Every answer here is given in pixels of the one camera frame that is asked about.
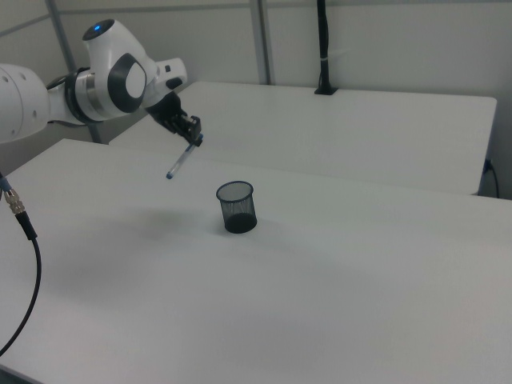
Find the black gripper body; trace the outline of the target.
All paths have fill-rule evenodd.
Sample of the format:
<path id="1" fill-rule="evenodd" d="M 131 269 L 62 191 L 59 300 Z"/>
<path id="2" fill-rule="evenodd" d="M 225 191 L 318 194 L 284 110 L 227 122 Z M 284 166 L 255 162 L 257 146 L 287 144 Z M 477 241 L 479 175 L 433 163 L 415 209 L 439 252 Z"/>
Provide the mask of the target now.
<path id="1" fill-rule="evenodd" d="M 186 118 L 188 115 L 184 111 L 181 99 L 175 92 L 170 92 L 161 101 L 153 106 L 145 108 L 145 111 L 172 134 L 178 134 L 185 140 L 188 140 L 186 133 Z"/>

